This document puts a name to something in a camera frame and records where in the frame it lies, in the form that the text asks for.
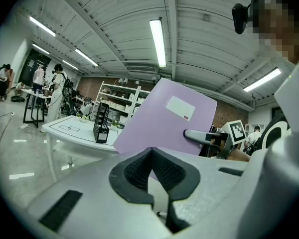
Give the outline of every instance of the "box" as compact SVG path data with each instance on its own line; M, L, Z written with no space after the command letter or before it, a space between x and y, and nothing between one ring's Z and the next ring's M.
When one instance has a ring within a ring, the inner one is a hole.
M125 106L121 106L119 104L116 104L116 108L125 111Z
M126 107L125 107L125 111L126 111L126 112L130 112L130 111L131 111L131 106L126 105Z
M116 103L110 102L110 107L115 108L116 107Z
M123 123L123 124L126 123L126 120L127 120L127 119L128 119L128 118L125 117L125 116L120 116L120 122Z
M142 104L144 102L145 98L138 98L138 103Z
M129 97L129 101L132 101L132 100L133 100L133 98L134 98L134 94L133 94L133 93L131 93L131 94L130 94L130 97Z

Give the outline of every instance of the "white shirt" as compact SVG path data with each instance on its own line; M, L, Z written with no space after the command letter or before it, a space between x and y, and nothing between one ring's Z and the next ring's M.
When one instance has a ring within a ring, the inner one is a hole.
M34 72L33 83L42 85L43 84L43 78L44 78L44 70L42 68L38 68Z
M248 135L248 142L251 144L255 144L256 141L261 137L261 133L256 131L252 132Z
M1 78L4 78L4 80L1 80L1 79L0 79L0 81L2 81L2 82L6 82L6 81L7 81L7 79L8 79L7 73L8 73L8 72L5 71L5 68L2 68L2 69L0 70L0 77L1 77Z
M15 89L16 89L16 90L20 90L20 89L22 89L23 86L22 86L21 84L22 84L22 82L19 82L19 83L16 85Z
M58 88L54 91L54 92L62 92L63 90L63 86L64 86L64 83L65 83L65 80L68 78L68 76L66 75L65 72L62 72L62 74L58 74L55 79L54 79L54 83L57 83L59 86Z

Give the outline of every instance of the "cable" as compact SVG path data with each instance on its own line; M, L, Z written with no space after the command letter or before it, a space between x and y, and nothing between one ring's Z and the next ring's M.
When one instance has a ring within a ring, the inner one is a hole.
M13 113L3 114L3 115L0 115L0 117L6 116L6 115L8 115L8 114L13 114Z
M167 9L166 9L166 2L164 0L165 5L165 12L166 12L166 22L167 22L167 29L168 29L168 39L169 39L169 55L171 59L171 44L170 44L170 32L169 32L169 24L168 24L168 16L167 16Z
M18 131L20 132L20 133L32 133L32 134L36 134L36 135L38 135L39 137L42 137L42 138L46 138L46 135L45 134L39 134L39 133L35 133L35 132L31 132L31 131L22 131L23 129L20 129L20 128L18 128Z

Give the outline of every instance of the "black camera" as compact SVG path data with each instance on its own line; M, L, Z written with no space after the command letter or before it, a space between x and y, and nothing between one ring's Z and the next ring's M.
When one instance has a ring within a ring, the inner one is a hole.
M231 10L231 13L233 14L235 31L237 34L242 34L244 32L248 21L253 22L253 27L258 27L259 9L259 0L251 0L250 5L248 5L247 7L243 6L240 3L235 4L235 6Z
M247 25L248 19L248 7L243 6L240 3L235 4L232 8L235 31L237 34L242 34Z

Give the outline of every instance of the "white label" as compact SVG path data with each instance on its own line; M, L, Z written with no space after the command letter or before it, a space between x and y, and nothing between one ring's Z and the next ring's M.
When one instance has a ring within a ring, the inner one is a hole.
M194 113L195 106L192 106L176 96L172 96L166 105L166 109L181 116L183 119L190 121Z
M29 67L33 67L33 64L34 64L34 60L30 60L28 66L29 66Z
M106 140L106 136L107 136L106 133L99 134L99 140Z

